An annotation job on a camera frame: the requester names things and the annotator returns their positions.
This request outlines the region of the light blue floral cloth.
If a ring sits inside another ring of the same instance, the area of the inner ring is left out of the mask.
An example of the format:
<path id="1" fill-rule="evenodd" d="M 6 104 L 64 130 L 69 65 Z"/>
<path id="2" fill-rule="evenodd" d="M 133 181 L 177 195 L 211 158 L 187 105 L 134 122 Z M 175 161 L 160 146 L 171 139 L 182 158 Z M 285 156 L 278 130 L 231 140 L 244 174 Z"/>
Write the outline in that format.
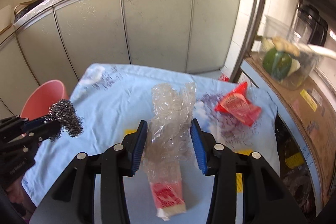
<path id="1" fill-rule="evenodd" d="M 223 97 L 235 90 L 232 83 L 206 77 L 113 64 L 92 64 L 69 99 L 50 84 L 41 86 L 25 117 L 59 119 L 61 132 L 38 149 L 23 188 L 38 205 L 78 152 L 104 152 L 141 120 L 149 124 L 146 169 L 151 177 L 163 174 L 159 161 L 191 156 L 187 127 L 192 119 L 235 152 L 260 152 L 279 171 L 275 103 L 266 91 L 248 86 L 238 103 L 223 105 Z"/>

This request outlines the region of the steel wool scrubber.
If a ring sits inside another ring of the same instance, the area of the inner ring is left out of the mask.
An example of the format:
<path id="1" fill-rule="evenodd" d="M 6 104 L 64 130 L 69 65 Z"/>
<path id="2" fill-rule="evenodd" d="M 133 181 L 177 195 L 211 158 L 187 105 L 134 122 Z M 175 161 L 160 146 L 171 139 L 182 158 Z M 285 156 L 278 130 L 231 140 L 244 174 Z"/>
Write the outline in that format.
<path id="1" fill-rule="evenodd" d="M 83 133 L 82 118 L 80 118 L 70 100 L 61 99 L 49 108 L 45 123 L 52 125 L 50 141 L 56 142 L 67 133 L 72 138 L 78 138 Z"/>

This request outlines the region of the red white plastic bag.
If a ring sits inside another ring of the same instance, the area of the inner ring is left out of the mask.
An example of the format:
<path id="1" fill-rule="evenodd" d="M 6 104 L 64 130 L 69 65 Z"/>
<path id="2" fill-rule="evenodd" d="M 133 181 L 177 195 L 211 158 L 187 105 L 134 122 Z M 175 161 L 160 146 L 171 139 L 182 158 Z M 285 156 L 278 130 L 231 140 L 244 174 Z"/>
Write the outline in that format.
<path id="1" fill-rule="evenodd" d="M 226 75 L 222 74 L 219 78 L 218 78 L 219 81 L 223 81 L 223 82 L 229 82 L 230 81 L 230 78 L 227 77 Z"/>

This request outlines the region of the clear bag of vegetables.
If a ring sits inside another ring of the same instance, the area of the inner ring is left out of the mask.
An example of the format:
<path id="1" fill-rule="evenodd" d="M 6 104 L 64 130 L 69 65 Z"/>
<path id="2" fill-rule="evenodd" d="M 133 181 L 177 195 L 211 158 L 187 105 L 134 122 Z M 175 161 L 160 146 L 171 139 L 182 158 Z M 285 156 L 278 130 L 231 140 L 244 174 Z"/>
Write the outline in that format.
<path id="1" fill-rule="evenodd" d="M 290 26 L 266 16 L 257 61 L 271 79 L 289 90 L 296 90 L 322 60 L 306 42 Z"/>

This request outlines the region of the cardboard box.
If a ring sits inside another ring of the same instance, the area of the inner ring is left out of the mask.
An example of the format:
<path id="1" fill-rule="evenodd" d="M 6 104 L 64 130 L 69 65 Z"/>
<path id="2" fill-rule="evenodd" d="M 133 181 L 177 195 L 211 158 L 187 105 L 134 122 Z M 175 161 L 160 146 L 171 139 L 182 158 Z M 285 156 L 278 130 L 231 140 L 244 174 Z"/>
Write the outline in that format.
<path id="1" fill-rule="evenodd" d="M 307 78 L 296 90 L 271 79 L 252 52 L 242 71 L 266 90 L 278 107 L 278 115 L 297 143 L 309 169 L 316 210 L 321 211 L 335 193 L 335 110 L 318 85 Z"/>

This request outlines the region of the red snack packet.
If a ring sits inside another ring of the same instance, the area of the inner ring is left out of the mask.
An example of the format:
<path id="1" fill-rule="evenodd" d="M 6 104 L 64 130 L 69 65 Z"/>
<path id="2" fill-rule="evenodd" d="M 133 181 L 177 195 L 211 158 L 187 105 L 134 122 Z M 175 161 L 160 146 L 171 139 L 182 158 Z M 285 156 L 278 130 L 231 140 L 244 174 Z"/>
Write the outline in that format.
<path id="1" fill-rule="evenodd" d="M 214 107 L 216 112 L 234 116 L 242 124 L 251 127 L 261 114 L 261 107 L 246 98 L 248 83 L 245 81 L 224 95 Z"/>

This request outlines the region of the black electric kettle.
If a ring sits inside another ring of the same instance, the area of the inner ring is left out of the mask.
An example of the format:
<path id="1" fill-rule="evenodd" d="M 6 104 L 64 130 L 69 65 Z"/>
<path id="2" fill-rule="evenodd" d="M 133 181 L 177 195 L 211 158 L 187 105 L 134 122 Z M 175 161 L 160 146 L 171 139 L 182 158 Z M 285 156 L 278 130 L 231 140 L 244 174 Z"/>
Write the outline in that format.
<path id="1" fill-rule="evenodd" d="M 328 24 L 312 5 L 299 5 L 294 21 L 294 31 L 299 41 L 323 47 L 327 38 Z"/>

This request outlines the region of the clear plastic wrap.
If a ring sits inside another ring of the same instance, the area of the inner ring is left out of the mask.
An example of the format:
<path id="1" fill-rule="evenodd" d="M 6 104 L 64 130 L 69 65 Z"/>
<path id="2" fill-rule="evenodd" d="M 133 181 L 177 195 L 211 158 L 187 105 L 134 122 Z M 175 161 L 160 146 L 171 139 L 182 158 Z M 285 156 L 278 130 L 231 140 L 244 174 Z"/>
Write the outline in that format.
<path id="1" fill-rule="evenodd" d="M 152 183 L 181 180 L 180 162 L 191 157 L 190 127 L 196 101 L 193 82 L 179 90 L 171 84 L 151 90 L 154 117 L 149 122 L 142 168 Z"/>

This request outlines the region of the red and white wrapper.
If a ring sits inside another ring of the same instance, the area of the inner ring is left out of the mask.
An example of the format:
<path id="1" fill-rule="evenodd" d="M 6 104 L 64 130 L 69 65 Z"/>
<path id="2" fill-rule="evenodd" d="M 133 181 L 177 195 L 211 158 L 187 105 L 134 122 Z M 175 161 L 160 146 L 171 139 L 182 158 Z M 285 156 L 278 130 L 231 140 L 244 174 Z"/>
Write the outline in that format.
<path id="1" fill-rule="evenodd" d="M 187 211 L 183 199 L 182 181 L 174 183 L 150 183 L 157 217 L 169 221 L 172 216 Z"/>

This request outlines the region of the pink plastic bucket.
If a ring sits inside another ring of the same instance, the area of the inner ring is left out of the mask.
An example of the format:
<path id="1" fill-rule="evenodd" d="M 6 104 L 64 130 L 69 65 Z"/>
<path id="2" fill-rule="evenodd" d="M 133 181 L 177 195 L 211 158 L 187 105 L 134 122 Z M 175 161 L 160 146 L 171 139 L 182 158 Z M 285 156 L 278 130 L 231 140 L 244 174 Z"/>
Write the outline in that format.
<path id="1" fill-rule="evenodd" d="M 29 120 L 45 116 L 54 103 L 68 98 L 66 87 L 60 80 L 47 81 L 29 96 L 20 116 Z"/>

